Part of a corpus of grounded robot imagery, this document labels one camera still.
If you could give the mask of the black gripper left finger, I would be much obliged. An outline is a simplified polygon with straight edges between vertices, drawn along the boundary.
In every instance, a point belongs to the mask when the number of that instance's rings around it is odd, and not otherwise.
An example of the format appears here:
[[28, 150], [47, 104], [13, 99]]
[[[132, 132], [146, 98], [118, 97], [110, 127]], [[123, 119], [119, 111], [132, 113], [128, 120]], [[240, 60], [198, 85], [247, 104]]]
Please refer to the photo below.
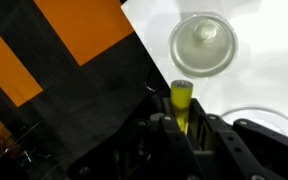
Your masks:
[[154, 99], [149, 180], [203, 180], [187, 136], [179, 129], [168, 98]]

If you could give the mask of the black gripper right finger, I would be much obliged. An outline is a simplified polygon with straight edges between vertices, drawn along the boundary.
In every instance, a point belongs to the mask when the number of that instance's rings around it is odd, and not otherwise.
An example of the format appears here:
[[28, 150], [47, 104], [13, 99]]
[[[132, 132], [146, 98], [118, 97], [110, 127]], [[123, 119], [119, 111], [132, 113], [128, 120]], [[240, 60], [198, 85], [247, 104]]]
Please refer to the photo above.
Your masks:
[[187, 136], [193, 158], [187, 180], [278, 180], [219, 116], [207, 114], [196, 99], [189, 110]]

